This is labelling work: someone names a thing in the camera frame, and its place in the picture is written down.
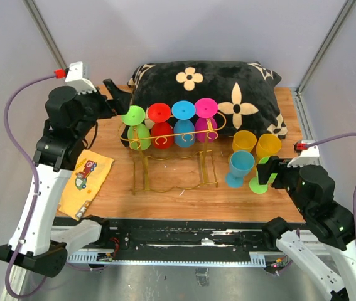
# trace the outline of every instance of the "wine glass holder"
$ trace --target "wine glass holder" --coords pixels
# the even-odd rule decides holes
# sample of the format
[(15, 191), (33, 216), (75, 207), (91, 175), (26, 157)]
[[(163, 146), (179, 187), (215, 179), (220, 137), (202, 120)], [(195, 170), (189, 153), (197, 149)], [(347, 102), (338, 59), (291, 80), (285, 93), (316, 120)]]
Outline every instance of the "wine glass holder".
[[(121, 138), (121, 140), (128, 142), (131, 149), (132, 149), (132, 145), (135, 144), (134, 147), (137, 148), (137, 150), (138, 150), (137, 153), (139, 154), (138, 156), (133, 156), (133, 188), (132, 188), (133, 195), (135, 195), (137, 192), (140, 192), (140, 191), (154, 191), (157, 193), (165, 193), (165, 192), (171, 191), (174, 188), (181, 189), (181, 190), (192, 190), (192, 189), (196, 189), (200, 186), (206, 186), (206, 185), (215, 185), (215, 187), (218, 187), (217, 174), (215, 172), (215, 164), (214, 164), (214, 158), (213, 158), (213, 150), (208, 149), (208, 144), (211, 143), (208, 140), (209, 139), (216, 140), (218, 138), (217, 131), (219, 131), (225, 127), (225, 125), (227, 123), (227, 119), (225, 118), (225, 116), (222, 113), (217, 112), (217, 114), (222, 116), (222, 118), (224, 120), (224, 124), (217, 129), (213, 129), (211, 118), (206, 118), (206, 121), (207, 121), (207, 129), (206, 130), (198, 130), (198, 131), (184, 132), (184, 133), (170, 134), (170, 135), (151, 136), (151, 137), (145, 137), (145, 138), (138, 137), (138, 131), (137, 131), (136, 125), (132, 126), (133, 139), (123, 138), (122, 135), (120, 134), (121, 127), (124, 125), (124, 123), (122, 123), (117, 130), (118, 136)], [(201, 134), (201, 133), (205, 133), (205, 135), (206, 135), (205, 142), (202, 142), (202, 144), (203, 144), (202, 150), (195, 152), (194, 154), (192, 154), (190, 156), (185, 156), (185, 157), (169, 156), (166, 158), (159, 158), (159, 157), (154, 157), (151, 155), (146, 156), (146, 155), (144, 155), (144, 151), (141, 148), (142, 140), (155, 139), (154, 143), (159, 145), (160, 143), (165, 144), (167, 142), (168, 137), (175, 137), (175, 136), (180, 135), (184, 141), (187, 141), (187, 139), (189, 139), (190, 141), (193, 141), (194, 139), (196, 139), (195, 134)], [(214, 133), (215, 138), (212, 138), (210, 136), (211, 133)], [(209, 178), (208, 172), (207, 172), (208, 170), (207, 170), (206, 158), (208, 156), (210, 157), (210, 161), (211, 161), (211, 166), (212, 166), (212, 171), (213, 171), (213, 179)], [(149, 175), (148, 175), (148, 169), (149, 169), (148, 162), (150, 159), (157, 160), (157, 161), (167, 161), (169, 159), (191, 159), (194, 157), (197, 157), (197, 159), (200, 160), (200, 168), (198, 170), (200, 182), (198, 184), (196, 184), (194, 186), (188, 186), (188, 187), (174, 185), (174, 186), (171, 186), (166, 189), (155, 189), (155, 188), (151, 187), (151, 179), (149, 178)], [(137, 174), (136, 167), (140, 163), (143, 168), (143, 179), (144, 179), (142, 188), (138, 188), (136, 185), (138, 183), (138, 181), (136, 179), (136, 174)]]

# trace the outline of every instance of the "blue cup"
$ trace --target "blue cup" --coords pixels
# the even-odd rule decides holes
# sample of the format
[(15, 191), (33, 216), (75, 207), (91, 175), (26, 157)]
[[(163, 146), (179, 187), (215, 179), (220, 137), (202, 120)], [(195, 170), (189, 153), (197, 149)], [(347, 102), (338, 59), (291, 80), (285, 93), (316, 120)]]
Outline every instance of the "blue cup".
[[(190, 120), (178, 120), (175, 126), (173, 127), (174, 134), (181, 134), (187, 132), (194, 132), (195, 126)], [(175, 143), (180, 147), (191, 147), (196, 139), (194, 134), (192, 135), (177, 135), (174, 136)]]
[(225, 177), (225, 182), (232, 188), (239, 188), (244, 184), (245, 176), (254, 166), (254, 157), (250, 152), (239, 150), (234, 152), (229, 160), (230, 172)]

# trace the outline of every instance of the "robotic arm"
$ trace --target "robotic arm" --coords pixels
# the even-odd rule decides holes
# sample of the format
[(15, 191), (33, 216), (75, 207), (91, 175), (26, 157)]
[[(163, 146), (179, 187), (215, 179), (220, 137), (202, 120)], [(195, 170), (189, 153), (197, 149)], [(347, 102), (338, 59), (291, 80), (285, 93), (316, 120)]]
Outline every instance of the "robotic arm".
[(266, 245), (287, 254), (306, 272), (325, 300), (356, 301), (356, 237), (353, 214), (333, 200), (335, 182), (321, 166), (310, 165), (318, 158), (318, 147), (304, 148), (314, 141), (295, 144), (300, 156), (280, 159), (272, 156), (257, 165), (260, 184), (267, 184), (272, 173), (275, 189), (285, 189), (310, 231), (331, 254), (340, 275), (328, 268), (299, 240), (290, 225), (276, 218), (262, 227)]
[[(67, 86), (52, 90), (45, 104), (48, 119), (42, 138), (33, 156), (39, 178), (40, 191), (25, 239), (21, 231), (30, 210), (34, 192), (32, 180), (27, 202), (18, 227), (7, 245), (0, 246), (0, 260), (9, 262), (16, 245), (21, 243), (15, 264), (48, 277), (63, 268), (68, 254), (93, 243), (105, 245), (110, 239), (109, 222), (88, 216), (72, 229), (51, 237), (52, 222), (58, 202), (77, 159), (84, 150), (83, 140), (98, 119), (126, 114), (129, 102), (108, 100), (87, 78), (82, 62), (67, 69)], [(104, 80), (108, 90), (115, 90), (111, 80)]]

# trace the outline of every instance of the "white wall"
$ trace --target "white wall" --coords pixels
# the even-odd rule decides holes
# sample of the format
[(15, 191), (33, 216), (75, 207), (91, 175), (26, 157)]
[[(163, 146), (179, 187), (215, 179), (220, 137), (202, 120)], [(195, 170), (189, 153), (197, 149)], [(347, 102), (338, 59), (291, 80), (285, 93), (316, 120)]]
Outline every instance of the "white wall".
[[(19, 86), (56, 68), (23, 2), (0, 1), (0, 245), (13, 234), (31, 181), (27, 163), (6, 136), (4, 104)], [(56, 84), (56, 80), (48, 80), (29, 88), (11, 108), (11, 126), (31, 155), (42, 135), (48, 92)], [(0, 261), (0, 294), (5, 269), (6, 263)]]
[[(317, 139), (356, 132), (356, 7), (303, 93)], [(356, 183), (356, 138), (321, 147), (336, 181), (336, 200), (351, 209)]]
[(296, 87), (344, 0), (36, 0), (67, 63), (95, 84), (126, 84), (139, 65), (259, 60)]

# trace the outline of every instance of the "folded towel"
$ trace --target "folded towel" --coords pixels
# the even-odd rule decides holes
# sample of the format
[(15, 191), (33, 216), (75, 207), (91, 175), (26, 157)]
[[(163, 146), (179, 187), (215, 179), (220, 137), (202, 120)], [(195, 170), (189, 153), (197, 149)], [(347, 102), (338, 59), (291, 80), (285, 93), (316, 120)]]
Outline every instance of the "folded towel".
[(60, 212), (77, 221), (99, 192), (115, 160), (84, 150), (60, 198)]

